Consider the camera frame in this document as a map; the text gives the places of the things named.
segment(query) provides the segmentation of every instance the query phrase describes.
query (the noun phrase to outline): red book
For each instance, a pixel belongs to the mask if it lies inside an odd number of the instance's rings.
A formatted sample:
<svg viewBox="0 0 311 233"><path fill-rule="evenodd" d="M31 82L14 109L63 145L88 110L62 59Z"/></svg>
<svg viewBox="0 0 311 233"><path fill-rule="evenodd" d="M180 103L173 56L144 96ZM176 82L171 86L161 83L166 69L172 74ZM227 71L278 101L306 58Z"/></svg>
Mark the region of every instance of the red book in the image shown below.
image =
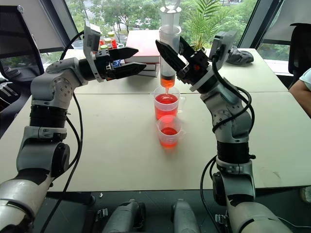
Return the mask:
<svg viewBox="0 0 311 233"><path fill-rule="evenodd" d="M159 39L159 30L130 31L126 46L139 51L134 56L125 59L125 62L160 63L160 53L156 48L157 39Z"/></svg>

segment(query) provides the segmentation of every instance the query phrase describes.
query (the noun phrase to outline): robotic arm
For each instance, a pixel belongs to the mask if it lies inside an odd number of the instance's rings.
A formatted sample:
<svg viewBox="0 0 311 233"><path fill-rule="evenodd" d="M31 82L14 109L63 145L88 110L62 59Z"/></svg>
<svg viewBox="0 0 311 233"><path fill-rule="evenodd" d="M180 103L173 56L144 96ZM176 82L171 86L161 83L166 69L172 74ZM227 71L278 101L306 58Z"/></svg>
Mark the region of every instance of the robotic arm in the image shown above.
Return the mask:
<svg viewBox="0 0 311 233"><path fill-rule="evenodd" d="M145 64L129 63L113 68L112 62L138 52L133 48L98 49L100 31L86 22L86 59L70 58L51 64L31 84L30 125L17 156L18 175L0 185L0 232L31 232L32 222L52 181L69 167L69 146L62 141L67 132L67 109L75 88L88 81L120 79L135 75Z"/></svg>
<svg viewBox="0 0 311 233"><path fill-rule="evenodd" d="M252 173L254 155L249 154L248 139L252 120L243 112L237 87L219 76L218 69L226 61L235 38L235 32L220 32L213 41L210 58L194 51L180 37L178 54L167 44L156 41L164 60L176 71L177 78L197 90L212 115L213 132L217 140L216 165L213 174L214 199L226 205L233 233L266 233L291 231L264 205L255 202L255 185Z"/></svg>

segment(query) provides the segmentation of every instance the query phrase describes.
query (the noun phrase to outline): office chair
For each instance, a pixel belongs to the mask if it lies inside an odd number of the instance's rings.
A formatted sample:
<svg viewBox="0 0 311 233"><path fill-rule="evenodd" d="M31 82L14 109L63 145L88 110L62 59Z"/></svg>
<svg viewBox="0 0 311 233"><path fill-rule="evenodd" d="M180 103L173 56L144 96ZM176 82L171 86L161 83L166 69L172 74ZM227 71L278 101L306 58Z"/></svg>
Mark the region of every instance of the office chair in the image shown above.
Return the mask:
<svg viewBox="0 0 311 233"><path fill-rule="evenodd" d="M0 111L0 138L31 95L31 81L44 73L22 12L18 6L0 6L0 73L10 81L0 91L1 101L7 103Z"/></svg>
<svg viewBox="0 0 311 233"><path fill-rule="evenodd" d="M294 23L288 71L294 75L289 88L311 67L311 24Z"/></svg>

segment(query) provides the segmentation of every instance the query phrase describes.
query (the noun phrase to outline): book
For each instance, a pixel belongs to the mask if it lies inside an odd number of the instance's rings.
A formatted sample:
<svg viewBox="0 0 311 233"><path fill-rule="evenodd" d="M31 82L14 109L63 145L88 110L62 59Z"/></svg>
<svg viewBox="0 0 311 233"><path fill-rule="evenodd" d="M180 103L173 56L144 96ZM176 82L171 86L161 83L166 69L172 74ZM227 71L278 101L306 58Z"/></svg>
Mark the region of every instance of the book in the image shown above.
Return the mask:
<svg viewBox="0 0 311 233"><path fill-rule="evenodd" d="M157 77L157 74L159 73L159 71L160 71L160 65L157 64L155 70L143 70L137 75Z"/></svg>
<svg viewBox="0 0 311 233"><path fill-rule="evenodd" d="M125 65L125 61L121 60L121 66ZM156 70L156 64L146 64L144 70Z"/></svg>
<svg viewBox="0 0 311 233"><path fill-rule="evenodd" d="M156 47L159 30L135 30L127 36L126 46L138 49L138 52L125 62L142 62L147 64L160 63L160 53Z"/></svg>

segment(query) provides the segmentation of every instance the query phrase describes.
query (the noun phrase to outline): white table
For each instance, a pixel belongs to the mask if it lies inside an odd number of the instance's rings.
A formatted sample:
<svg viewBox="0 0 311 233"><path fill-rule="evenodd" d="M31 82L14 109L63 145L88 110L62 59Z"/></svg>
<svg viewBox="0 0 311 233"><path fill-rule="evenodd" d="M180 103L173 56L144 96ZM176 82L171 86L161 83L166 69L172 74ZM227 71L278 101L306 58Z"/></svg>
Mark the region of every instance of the white table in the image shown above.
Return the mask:
<svg viewBox="0 0 311 233"><path fill-rule="evenodd" d="M242 49L249 51L254 56L254 62L244 66L235 66L225 63L219 73L226 77L232 84L239 86L248 92L282 92L287 88L282 84L274 72L255 49ZM84 58L82 50L68 50L65 58ZM183 84L176 78L175 87L181 93L192 93L190 85ZM76 89L77 94L148 94L160 85L157 78L147 76L131 76L120 80L98 83L89 82L87 86Z"/></svg>
<svg viewBox="0 0 311 233"><path fill-rule="evenodd" d="M311 120L288 92L251 93L256 112L250 153L256 187L311 185ZM68 191L199 189L202 170L216 154L211 116L199 94L187 97L178 116L187 132L174 150L158 141L150 95L77 95L82 108L84 145ZM29 123L30 101L0 140L0 182L16 175L16 156ZM71 103L70 119L78 127ZM65 140L71 159L76 139L69 128ZM69 171L54 182L61 191ZM212 188L206 176L205 188Z"/></svg>

